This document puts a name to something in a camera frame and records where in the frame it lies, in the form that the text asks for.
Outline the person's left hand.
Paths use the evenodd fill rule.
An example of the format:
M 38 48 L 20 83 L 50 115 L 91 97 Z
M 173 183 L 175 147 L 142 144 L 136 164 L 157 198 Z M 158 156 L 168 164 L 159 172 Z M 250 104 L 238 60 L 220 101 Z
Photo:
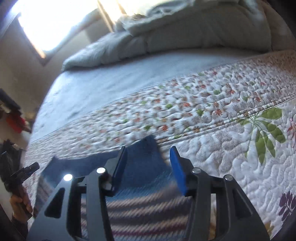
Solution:
M 25 211 L 23 210 L 23 208 L 21 207 L 21 204 L 25 205 L 29 213 L 32 213 L 33 209 L 32 209 L 31 201 L 28 197 L 26 188 L 22 187 L 22 190 L 23 190 L 23 194 L 21 197 L 15 194 L 13 194 L 10 197 L 10 204 L 13 209 L 13 217 L 22 223 L 26 223 L 29 220 L 29 218 L 25 213 Z

